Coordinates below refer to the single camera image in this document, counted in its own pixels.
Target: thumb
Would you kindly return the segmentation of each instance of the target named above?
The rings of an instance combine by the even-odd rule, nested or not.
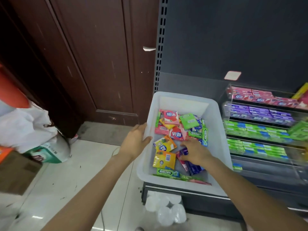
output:
[[[181,155],[179,159],[184,161],[188,160],[188,155]]]
[[[142,141],[143,146],[145,147],[146,145],[148,145],[148,144],[151,142],[152,138],[153,138],[152,136],[146,137],[146,138]]]

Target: orange object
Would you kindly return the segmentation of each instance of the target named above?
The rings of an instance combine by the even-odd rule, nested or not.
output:
[[[28,98],[1,71],[0,100],[14,108],[30,107]]]
[[[6,158],[6,156],[13,151],[14,149],[11,147],[2,147],[0,146],[0,163]]]

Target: person's right hand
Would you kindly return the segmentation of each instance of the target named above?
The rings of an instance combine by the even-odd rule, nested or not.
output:
[[[206,147],[202,146],[198,140],[185,140],[181,143],[181,146],[187,147],[188,155],[182,155],[180,160],[188,160],[195,165],[201,165],[203,162],[213,157],[210,151]]]

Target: brown door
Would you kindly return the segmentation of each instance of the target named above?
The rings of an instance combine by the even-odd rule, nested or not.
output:
[[[9,0],[87,120],[146,121],[159,0]]]

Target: barcode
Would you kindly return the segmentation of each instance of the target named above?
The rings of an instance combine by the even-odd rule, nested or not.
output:
[[[166,154],[166,161],[170,161],[170,157],[171,157],[171,155]]]

